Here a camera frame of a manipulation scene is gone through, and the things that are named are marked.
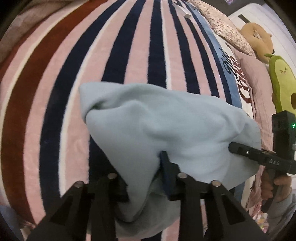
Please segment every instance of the light blue cloth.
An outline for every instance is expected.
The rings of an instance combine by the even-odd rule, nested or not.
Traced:
[[[217,97],[96,82],[81,85],[80,98],[92,138],[128,185],[130,202],[116,211],[117,237],[151,237],[179,217],[180,202],[167,200],[155,176],[163,150],[182,172],[206,183],[220,180],[228,189],[258,170],[256,162],[228,151],[232,141],[260,148],[258,125]]]

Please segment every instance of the green plush toy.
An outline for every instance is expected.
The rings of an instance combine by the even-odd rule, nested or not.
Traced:
[[[285,60],[265,54],[269,60],[269,74],[273,87],[272,101],[276,112],[287,110],[296,115],[296,79]]]

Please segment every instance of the navy blue stripe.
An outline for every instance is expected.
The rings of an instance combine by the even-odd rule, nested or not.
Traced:
[[[184,29],[181,22],[177,16],[176,9],[174,8],[172,1],[169,0],[170,13],[173,17],[175,28],[177,31],[177,36],[179,39],[179,46],[181,51],[182,63],[184,67],[185,79],[187,83],[187,92],[200,94],[200,87],[198,85],[196,72],[191,59],[191,53],[189,49],[189,43],[186,38]]]
[[[163,47],[160,0],[153,3],[150,25],[150,46],[148,59],[148,84],[166,88],[165,54]]]
[[[142,241],[161,241],[162,232],[154,235],[153,237],[142,239]]]
[[[128,57],[136,31],[136,26],[146,0],[137,0],[121,26],[107,61],[102,81],[123,84]],[[90,138],[89,181],[97,181],[101,176],[116,172],[103,150]]]
[[[105,153],[95,143],[92,137],[89,140],[89,182],[95,182],[109,173],[117,173],[109,162]]]
[[[133,36],[145,1],[146,0],[137,0],[126,16],[114,41],[102,81],[114,83],[124,82]]]
[[[207,76],[207,80],[209,83],[211,94],[212,94],[212,96],[220,97],[219,92],[218,92],[216,78],[214,76],[214,73],[213,73],[213,70],[212,70],[212,67],[210,64],[209,56],[207,55],[207,52],[206,52],[205,47],[200,39],[200,36],[198,35],[196,28],[193,26],[193,23],[188,18],[185,18],[185,20],[188,23],[189,28],[191,29],[193,37],[194,37],[196,44],[198,46],[198,49],[200,51],[202,63],[203,63],[204,69],[205,69],[205,74]]]
[[[205,40],[207,41],[211,51],[212,51],[212,54],[214,56],[214,59],[215,59],[215,63],[217,65],[217,68],[218,68],[218,72],[220,74],[220,77],[221,77],[221,81],[222,81],[222,85],[223,85],[223,89],[224,89],[224,93],[225,93],[225,99],[226,99],[226,102],[228,104],[231,104],[232,105],[232,99],[231,99],[231,95],[230,95],[230,90],[229,90],[229,86],[228,86],[228,83],[227,83],[227,79],[225,77],[225,74],[224,74],[224,71],[223,71],[223,67],[220,63],[220,60],[219,60],[219,57],[216,53],[216,50],[209,38],[209,36],[207,35],[206,31],[204,30],[203,26],[201,25],[201,23],[199,22],[198,18],[196,17],[195,13],[191,10],[190,6],[188,3],[185,3],[187,9],[191,12],[191,15],[193,16],[194,20],[196,21],[196,23],[198,24]]]
[[[83,59],[110,16],[125,2],[118,0],[106,9],[82,34],[68,55],[52,89],[40,138],[39,177],[43,206],[47,212],[59,193],[60,132],[68,98]]]

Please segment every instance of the metal screw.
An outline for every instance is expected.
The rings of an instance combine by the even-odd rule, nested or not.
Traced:
[[[76,183],[74,183],[74,187],[76,187],[76,188],[81,188],[81,187],[83,187],[83,185],[84,185],[83,181],[77,181]]]
[[[180,173],[178,173],[178,178],[185,179],[185,178],[187,178],[187,174],[184,172],[180,172]]]
[[[219,181],[217,181],[217,180],[213,180],[213,181],[212,181],[212,185],[213,185],[214,187],[220,187],[220,186],[221,186],[221,183],[220,183]]]
[[[117,178],[117,174],[116,173],[109,173],[108,178],[109,179],[115,179],[115,178]]]

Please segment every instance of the floral pillow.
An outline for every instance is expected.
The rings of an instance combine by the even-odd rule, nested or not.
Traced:
[[[247,55],[254,56],[255,52],[253,51],[250,44],[244,38],[243,35],[237,30],[236,26],[231,22],[231,20],[223,14],[218,9],[213,6],[200,1],[200,0],[190,0],[193,3],[200,13],[208,20],[211,28],[215,31],[216,34],[224,38],[231,45],[241,50]]]

